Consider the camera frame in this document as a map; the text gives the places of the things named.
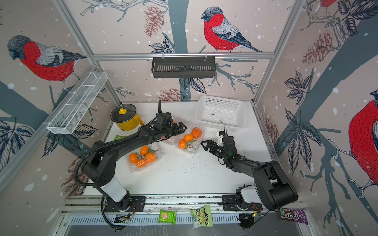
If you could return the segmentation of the clear plastic container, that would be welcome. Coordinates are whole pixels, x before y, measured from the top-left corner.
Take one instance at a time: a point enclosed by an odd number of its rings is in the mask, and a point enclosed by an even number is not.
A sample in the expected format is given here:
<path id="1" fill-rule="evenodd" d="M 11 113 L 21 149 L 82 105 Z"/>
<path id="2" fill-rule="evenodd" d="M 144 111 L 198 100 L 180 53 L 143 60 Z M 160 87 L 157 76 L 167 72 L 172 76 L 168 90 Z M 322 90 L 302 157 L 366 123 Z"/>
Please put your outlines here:
<path id="1" fill-rule="evenodd" d="M 132 173 L 140 172 L 156 165 L 164 156 L 161 145 L 153 143 L 139 147 L 126 155 Z"/>
<path id="2" fill-rule="evenodd" d="M 184 125 L 187 129 L 175 138 L 174 145 L 181 151 L 196 154 L 205 136 L 206 128 L 192 122 L 185 122 Z"/>
<path id="3" fill-rule="evenodd" d="M 173 119 L 173 122 L 175 124 L 178 124 L 179 122 L 183 122 L 184 121 L 183 119 L 181 119 L 179 117 L 175 117 L 175 116 L 173 116 L 172 119 Z M 175 143 L 175 141 L 176 141 L 176 138 L 177 138 L 177 136 L 172 136 L 169 139 L 164 139 L 162 142 L 166 143 L 166 144 L 169 144 L 169 145 L 173 145 Z"/>

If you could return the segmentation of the small orange container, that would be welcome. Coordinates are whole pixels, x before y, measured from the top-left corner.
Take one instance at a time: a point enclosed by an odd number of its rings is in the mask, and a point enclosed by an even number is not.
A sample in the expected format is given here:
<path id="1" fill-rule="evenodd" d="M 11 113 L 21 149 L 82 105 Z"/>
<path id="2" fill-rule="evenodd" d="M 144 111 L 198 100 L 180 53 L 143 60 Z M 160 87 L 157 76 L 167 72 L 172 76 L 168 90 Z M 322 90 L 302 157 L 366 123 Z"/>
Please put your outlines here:
<path id="1" fill-rule="evenodd" d="M 182 148 L 182 149 L 185 149 L 187 147 L 187 141 L 185 139 L 180 140 L 179 144 L 178 144 L 178 147 Z"/>

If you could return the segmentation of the reddish orange container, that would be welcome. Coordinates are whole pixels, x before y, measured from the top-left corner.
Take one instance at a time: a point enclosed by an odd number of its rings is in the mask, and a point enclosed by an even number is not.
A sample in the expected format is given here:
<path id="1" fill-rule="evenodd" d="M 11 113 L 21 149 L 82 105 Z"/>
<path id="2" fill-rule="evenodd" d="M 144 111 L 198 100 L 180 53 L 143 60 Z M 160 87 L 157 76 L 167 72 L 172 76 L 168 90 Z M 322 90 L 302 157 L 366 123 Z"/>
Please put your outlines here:
<path id="1" fill-rule="evenodd" d="M 193 138 L 194 139 L 199 139 L 201 136 L 202 136 L 202 131 L 201 131 L 201 129 L 199 129 L 199 128 L 194 128 L 193 130 L 192 130 L 192 136 L 193 136 Z"/>

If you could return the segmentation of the white plastic basket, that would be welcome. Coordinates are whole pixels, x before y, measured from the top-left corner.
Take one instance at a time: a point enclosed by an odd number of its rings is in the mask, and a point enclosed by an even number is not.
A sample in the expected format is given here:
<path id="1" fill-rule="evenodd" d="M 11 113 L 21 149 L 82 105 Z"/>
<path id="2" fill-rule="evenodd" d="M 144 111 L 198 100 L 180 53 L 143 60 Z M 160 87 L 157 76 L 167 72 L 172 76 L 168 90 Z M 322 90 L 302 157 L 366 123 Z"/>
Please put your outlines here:
<path id="1" fill-rule="evenodd" d="M 203 95 L 195 113 L 196 121 L 205 127 L 238 131 L 246 126 L 246 105 L 242 101 Z"/>

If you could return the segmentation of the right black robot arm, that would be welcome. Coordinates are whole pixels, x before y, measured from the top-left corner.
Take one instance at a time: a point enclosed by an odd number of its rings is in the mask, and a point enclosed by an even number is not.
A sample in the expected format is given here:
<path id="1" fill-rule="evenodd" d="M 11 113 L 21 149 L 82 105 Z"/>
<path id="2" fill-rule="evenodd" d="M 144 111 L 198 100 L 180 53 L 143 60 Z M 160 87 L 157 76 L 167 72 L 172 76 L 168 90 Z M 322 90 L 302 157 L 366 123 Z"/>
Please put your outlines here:
<path id="1" fill-rule="evenodd" d="M 255 190 L 262 204 L 268 210 L 286 206 L 298 200 L 298 193 L 277 161 L 259 162 L 240 155 L 233 136 L 220 132 L 222 144 L 212 140 L 201 142 L 223 165 L 235 173 L 242 173 L 254 179 Z"/>

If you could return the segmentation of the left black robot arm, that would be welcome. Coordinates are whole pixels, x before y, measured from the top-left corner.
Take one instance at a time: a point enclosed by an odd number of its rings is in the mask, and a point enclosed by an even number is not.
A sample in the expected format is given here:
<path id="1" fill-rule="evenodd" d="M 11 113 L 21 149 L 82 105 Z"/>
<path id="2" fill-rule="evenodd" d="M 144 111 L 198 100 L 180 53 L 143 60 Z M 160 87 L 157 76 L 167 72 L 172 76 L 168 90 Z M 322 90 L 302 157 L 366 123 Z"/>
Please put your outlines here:
<path id="1" fill-rule="evenodd" d="M 175 123 L 169 112 L 158 112 L 152 121 L 138 128 L 137 132 L 120 140 L 104 143 L 91 149 L 80 159 L 73 178 L 79 186 L 91 186 L 104 197 L 112 200 L 120 211 L 132 205 L 130 193 L 115 177 L 117 161 L 137 148 L 183 134 L 187 127 Z"/>

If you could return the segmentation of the yellow pot with black lid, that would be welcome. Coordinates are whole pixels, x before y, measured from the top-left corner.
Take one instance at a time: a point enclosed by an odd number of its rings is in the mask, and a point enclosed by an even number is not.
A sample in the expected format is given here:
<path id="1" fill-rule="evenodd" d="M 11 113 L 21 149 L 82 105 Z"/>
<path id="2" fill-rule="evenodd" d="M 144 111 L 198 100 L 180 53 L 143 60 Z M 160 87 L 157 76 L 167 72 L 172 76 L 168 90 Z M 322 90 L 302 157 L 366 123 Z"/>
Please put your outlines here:
<path id="1" fill-rule="evenodd" d="M 131 131 L 144 122 L 137 114 L 137 109 L 132 104 L 121 104 L 114 108 L 110 114 L 111 120 L 122 130 Z"/>

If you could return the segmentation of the small green packet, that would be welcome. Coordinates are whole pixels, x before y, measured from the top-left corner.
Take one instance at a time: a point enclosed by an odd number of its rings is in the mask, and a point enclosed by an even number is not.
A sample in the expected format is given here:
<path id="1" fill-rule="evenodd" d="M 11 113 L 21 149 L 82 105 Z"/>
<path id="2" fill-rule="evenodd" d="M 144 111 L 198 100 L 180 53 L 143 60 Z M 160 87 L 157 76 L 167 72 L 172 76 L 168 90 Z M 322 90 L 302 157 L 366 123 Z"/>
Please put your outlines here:
<path id="1" fill-rule="evenodd" d="M 117 140 L 120 140 L 120 139 L 123 139 L 123 138 L 126 138 L 127 136 L 120 136 L 120 135 L 116 135 L 115 138 L 114 138 L 114 141 L 117 141 Z"/>

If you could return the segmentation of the green white snack bag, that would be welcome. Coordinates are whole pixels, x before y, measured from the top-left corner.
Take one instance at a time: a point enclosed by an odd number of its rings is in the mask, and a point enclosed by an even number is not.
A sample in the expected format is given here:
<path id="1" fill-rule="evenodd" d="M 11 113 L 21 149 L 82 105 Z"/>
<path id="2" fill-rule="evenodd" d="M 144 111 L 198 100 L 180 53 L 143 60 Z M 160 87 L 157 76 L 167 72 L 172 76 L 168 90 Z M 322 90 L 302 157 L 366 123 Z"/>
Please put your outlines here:
<path id="1" fill-rule="evenodd" d="M 211 208 L 209 205 L 204 205 L 200 208 L 191 209 L 190 213 L 194 221 L 193 229 L 214 226 Z"/>

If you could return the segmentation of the green snack packet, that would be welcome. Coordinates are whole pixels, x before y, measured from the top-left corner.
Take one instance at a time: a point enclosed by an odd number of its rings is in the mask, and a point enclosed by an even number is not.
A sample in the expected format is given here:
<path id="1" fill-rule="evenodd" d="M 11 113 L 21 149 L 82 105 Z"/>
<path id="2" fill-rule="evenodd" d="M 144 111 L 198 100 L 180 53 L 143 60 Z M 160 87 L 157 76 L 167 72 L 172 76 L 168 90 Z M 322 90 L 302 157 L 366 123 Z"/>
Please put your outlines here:
<path id="1" fill-rule="evenodd" d="M 170 223 L 175 225 L 176 223 L 176 211 L 160 210 L 158 223 Z"/>

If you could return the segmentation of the purple candy bag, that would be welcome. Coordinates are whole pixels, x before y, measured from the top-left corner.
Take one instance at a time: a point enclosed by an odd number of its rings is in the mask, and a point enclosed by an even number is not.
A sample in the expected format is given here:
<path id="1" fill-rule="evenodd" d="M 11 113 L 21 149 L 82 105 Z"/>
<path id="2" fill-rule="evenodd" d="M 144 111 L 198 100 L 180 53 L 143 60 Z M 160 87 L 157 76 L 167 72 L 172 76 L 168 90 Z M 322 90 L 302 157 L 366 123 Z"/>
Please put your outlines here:
<path id="1" fill-rule="evenodd" d="M 281 220 L 308 225 L 308 219 L 303 209 L 281 208 L 279 214 Z"/>

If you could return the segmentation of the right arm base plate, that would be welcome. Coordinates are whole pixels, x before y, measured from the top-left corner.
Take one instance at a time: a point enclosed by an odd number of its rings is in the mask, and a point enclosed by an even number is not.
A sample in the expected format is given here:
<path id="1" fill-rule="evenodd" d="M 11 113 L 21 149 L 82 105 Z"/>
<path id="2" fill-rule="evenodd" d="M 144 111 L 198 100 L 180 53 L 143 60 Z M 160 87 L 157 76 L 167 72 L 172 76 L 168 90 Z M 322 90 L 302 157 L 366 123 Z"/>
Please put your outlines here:
<path id="1" fill-rule="evenodd" d="M 247 203 L 243 200 L 241 195 L 222 195 L 221 203 L 224 211 L 262 211 L 261 203 Z"/>

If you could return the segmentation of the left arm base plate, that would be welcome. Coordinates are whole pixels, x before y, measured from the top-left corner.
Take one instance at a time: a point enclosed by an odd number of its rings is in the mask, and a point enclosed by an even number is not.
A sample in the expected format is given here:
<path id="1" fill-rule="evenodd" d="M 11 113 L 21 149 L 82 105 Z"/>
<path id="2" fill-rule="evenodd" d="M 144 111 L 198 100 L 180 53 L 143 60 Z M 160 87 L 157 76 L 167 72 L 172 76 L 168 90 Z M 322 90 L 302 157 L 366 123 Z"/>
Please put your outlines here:
<path id="1" fill-rule="evenodd" d="M 121 213 L 121 212 L 143 212 L 146 202 L 145 196 L 134 196 L 123 199 L 116 203 L 111 198 L 105 200 L 104 212 L 105 213 Z"/>

